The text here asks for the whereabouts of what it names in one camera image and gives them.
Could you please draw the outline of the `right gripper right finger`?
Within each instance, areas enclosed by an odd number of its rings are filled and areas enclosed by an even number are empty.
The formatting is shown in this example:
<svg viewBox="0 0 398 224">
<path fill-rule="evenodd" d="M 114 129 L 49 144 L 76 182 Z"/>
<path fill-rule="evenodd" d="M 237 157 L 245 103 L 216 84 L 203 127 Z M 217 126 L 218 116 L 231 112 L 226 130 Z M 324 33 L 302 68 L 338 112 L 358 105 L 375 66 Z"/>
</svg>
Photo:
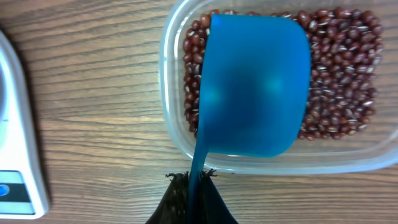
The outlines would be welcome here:
<svg viewBox="0 0 398 224">
<path fill-rule="evenodd" d="M 212 177 L 216 177 L 214 169 L 203 171 L 199 184 L 198 217 L 203 224 L 238 224 L 234 219 L 221 195 L 219 194 Z"/>
</svg>

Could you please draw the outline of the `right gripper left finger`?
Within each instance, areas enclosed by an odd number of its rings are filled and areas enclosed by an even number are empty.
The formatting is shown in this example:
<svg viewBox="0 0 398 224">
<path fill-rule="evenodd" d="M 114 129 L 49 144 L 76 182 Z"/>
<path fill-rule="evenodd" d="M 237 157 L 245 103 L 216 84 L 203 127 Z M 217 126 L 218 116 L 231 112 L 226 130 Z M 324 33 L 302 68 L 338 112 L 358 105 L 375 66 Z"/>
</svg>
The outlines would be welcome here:
<svg viewBox="0 0 398 224">
<path fill-rule="evenodd" d="M 146 224 L 185 224 L 187 222 L 187 197 L 189 174 L 169 173 L 170 184 L 155 212 Z"/>
</svg>

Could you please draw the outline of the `blue plastic measuring scoop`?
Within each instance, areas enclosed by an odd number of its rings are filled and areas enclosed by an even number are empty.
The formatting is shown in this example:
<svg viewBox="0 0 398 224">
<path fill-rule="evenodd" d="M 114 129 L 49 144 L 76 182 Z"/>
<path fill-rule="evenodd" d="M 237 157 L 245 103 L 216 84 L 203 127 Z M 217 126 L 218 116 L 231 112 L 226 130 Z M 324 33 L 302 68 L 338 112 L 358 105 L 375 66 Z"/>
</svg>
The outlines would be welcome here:
<svg viewBox="0 0 398 224">
<path fill-rule="evenodd" d="M 216 14 L 200 83 L 188 222 L 199 219 L 198 184 L 208 153 L 272 157 L 299 133 L 311 53 L 304 29 L 284 17 Z"/>
</svg>

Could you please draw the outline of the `red adzuki beans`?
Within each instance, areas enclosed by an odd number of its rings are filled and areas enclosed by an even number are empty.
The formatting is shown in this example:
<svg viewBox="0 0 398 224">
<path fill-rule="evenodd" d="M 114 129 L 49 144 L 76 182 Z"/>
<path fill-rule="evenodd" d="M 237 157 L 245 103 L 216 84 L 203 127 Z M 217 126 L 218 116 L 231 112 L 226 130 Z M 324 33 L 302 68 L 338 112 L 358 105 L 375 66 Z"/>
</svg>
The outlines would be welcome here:
<svg viewBox="0 0 398 224">
<path fill-rule="evenodd" d="M 197 137 L 200 83 L 213 10 L 195 20 L 183 40 L 185 116 Z M 255 12 L 239 16 L 262 16 Z M 372 11 L 336 7 L 282 12 L 305 31 L 311 53 L 310 84 L 303 121 L 296 139 L 340 139 L 369 125 L 378 92 L 375 69 L 382 61 L 383 26 Z"/>
</svg>

